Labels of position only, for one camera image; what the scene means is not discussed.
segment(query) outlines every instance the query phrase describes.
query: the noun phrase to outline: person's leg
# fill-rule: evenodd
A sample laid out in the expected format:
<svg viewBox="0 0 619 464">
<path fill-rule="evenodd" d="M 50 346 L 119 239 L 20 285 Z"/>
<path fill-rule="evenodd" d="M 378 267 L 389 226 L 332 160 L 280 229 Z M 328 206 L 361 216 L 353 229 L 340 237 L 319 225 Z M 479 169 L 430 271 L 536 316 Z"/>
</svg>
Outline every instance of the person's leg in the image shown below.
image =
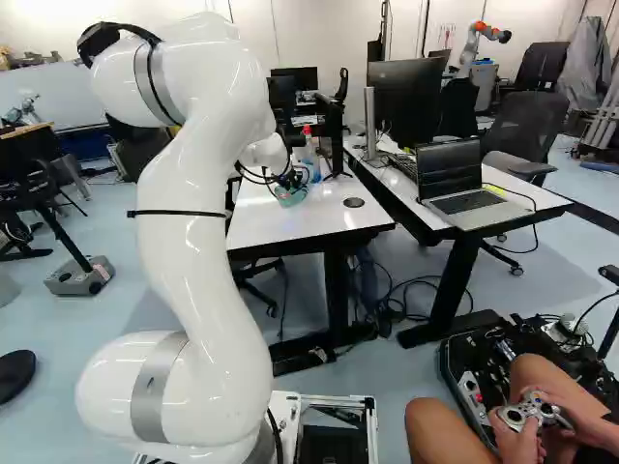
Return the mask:
<svg viewBox="0 0 619 464">
<path fill-rule="evenodd" d="M 561 368 L 538 355 L 518 356 L 511 365 L 510 401 L 518 403 L 520 393 L 527 387 L 546 386 L 574 403 L 586 405 L 596 416 L 602 417 L 610 412 L 597 398 L 581 387 Z M 557 439 L 551 435 L 544 436 L 544 446 L 549 463 L 572 463 L 578 450 L 573 442 Z"/>
<path fill-rule="evenodd" d="M 413 464 L 497 464 L 475 432 L 436 398 L 406 406 L 406 435 Z"/>
</svg>

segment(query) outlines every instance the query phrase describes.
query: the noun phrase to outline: joystick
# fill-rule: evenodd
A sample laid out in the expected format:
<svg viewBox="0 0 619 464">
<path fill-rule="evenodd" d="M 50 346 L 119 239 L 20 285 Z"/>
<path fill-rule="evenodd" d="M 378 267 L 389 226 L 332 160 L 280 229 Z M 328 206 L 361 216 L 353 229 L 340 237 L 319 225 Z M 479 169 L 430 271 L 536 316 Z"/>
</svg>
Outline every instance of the joystick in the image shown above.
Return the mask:
<svg viewBox="0 0 619 464">
<path fill-rule="evenodd" d="M 522 431 L 528 418 L 536 418 L 539 427 L 560 425 L 574 430 L 572 425 L 561 416 L 561 408 L 546 403 L 543 395 L 541 391 L 530 391 L 520 403 L 499 408 L 496 414 L 500 420 L 517 433 Z"/>
</svg>

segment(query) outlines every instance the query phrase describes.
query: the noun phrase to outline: hand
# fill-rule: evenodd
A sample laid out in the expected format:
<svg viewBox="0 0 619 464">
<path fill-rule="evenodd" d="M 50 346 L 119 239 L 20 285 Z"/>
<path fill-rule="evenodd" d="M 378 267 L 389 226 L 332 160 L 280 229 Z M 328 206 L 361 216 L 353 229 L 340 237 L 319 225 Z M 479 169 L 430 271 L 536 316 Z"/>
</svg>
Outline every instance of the hand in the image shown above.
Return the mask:
<svg viewBox="0 0 619 464">
<path fill-rule="evenodd" d="M 520 433 L 514 432 L 496 415 L 496 410 L 490 411 L 488 418 L 494 429 L 496 446 L 503 464 L 543 464 L 545 449 L 538 438 L 538 420 L 527 419 Z"/>
<path fill-rule="evenodd" d="M 619 426 L 591 413 L 586 406 L 578 402 L 570 402 L 561 393 L 544 386 L 529 387 L 522 391 L 523 394 L 537 390 L 542 392 L 544 401 L 559 406 L 562 416 L 574 427 L 574 430 L 560 428 L 554 430 L 566 440 L 575 440 L 589 447 L 608 450 L 617 455 L 619 452 Z"/>
</svg>

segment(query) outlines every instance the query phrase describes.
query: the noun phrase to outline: laptop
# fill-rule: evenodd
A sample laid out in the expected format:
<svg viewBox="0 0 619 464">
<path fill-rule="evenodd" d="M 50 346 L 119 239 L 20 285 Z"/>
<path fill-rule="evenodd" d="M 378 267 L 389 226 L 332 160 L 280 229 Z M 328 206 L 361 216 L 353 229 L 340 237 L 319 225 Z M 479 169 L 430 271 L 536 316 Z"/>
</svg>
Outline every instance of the laptop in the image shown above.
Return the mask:
<svg viewBox="0 0 619 464">
<path fill-rule="evenodd" d="M 419 200 L 446 222 L 469 231 L 533 214 L 482 187 L 478 138 L 415 150 Z"/>
</svg>

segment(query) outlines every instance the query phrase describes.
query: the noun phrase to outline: laptop screen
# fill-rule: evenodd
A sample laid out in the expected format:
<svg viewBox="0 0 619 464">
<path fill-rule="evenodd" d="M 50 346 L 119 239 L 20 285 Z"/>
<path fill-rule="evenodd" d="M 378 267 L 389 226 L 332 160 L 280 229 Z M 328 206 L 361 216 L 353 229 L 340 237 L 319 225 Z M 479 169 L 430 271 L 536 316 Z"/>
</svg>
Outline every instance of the laptop screen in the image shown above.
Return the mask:
<svg viewBox="0 0 619 464">
<path fill-rule="evenodd" d="M 418 146 L 419 199 L 482 187 L 482 153 L 478 138 Z"/>
</svg>

